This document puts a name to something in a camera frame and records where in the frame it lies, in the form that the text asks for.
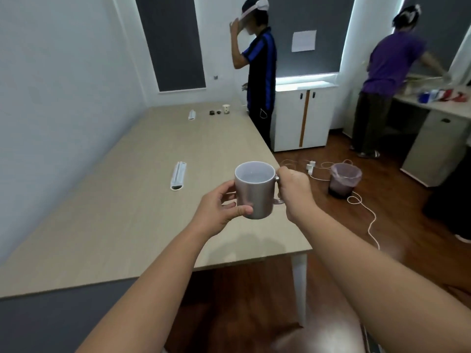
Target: small cup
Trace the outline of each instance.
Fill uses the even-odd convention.
[[[252,214],[244,217],[262,219],[271,214],[274,204],[283,204],[283,200],[274,198],[275,182],[279,180],[275,169],[260,161],[245,162],[237,166],[235,173],[237,205],[249,205]]]

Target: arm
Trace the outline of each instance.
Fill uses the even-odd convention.
[[[236,207],[234,181],[204,195],[190,224],[178,234],[91,331],[78,353],[160,352],[177,314],[196,259],[210,237],[249,206]]]
[[[230,24],[231,29],[231,53],[232,63],[235,69],[241,69],[249,64],[247,58],[245,58],[239,51],[239,44],[237,42],[237,36],[240,33],[239,19],[235,19]]]
[[[439,61],[434,56],[432,56],[430,52],[425,51],[419,60],[423,65],[434,70],[437,74],[441,76],[447,75],[447,71],[443,69]]]
[[[471,352],[471,311],[324,213],[305,174],[281,167],[288,218],[386,351]]]

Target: cabinet door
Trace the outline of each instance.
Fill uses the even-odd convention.
[[[299,148],[306,90],[276,93],[274,151]]]
[[[325,146],[332,123],[337,88],[311,89],[302,147]]]

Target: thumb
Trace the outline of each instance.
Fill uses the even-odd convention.
[[[251,206],[236,206],[234,208],[226,209],[225,211],[227,221],[237,218],[241,215],[252,214],[253,208]]]

